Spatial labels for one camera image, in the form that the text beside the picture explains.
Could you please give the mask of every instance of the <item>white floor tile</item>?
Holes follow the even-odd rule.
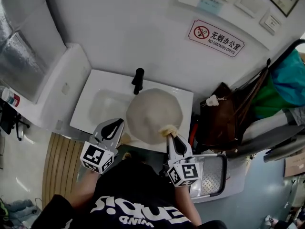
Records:
[[[29,198],[35,204],[35,198],[41,199],[44,161],[51,132],[31,124],[24,133],[22,141],[17,140],[15,130],[10,135],[4,134],[0,196],[7,203]],[[37,200],[37,205],[41,207],[40,200]]]

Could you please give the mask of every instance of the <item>light switch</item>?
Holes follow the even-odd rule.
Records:
[[[237,0],[235,6],[255,18],[256,14],[265,6],[262,0]]]
[[[267,31],[269,31],[272,35],[280,29],[281,22],[270,12],[268,11],[261,21],[259,22],[261,26],[263,26]]]

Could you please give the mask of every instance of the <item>no smoking symbol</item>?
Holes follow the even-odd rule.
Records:
[[[210,35],[210,32],[209,32],[208,28],[206,28],[204,26],[198,26],[194,30],[194,35],[198,39],[205,39]]]

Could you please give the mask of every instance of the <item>wooden slats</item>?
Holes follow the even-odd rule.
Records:
[[[46,155],[42,180],[43,208],[54,194],[65,198],[77,181],[83,143],[52,133]]]

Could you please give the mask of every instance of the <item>blue-gray floor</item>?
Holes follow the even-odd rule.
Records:
[[[201,204],[196,207],[202,221],[222,220],[228,229],[264,229],[267,215],[285,220],[292,202],[296,183],[289,195],[291,179],[283,179],[284,160],[264,163],[264,153],[251,162],[242,193]]]

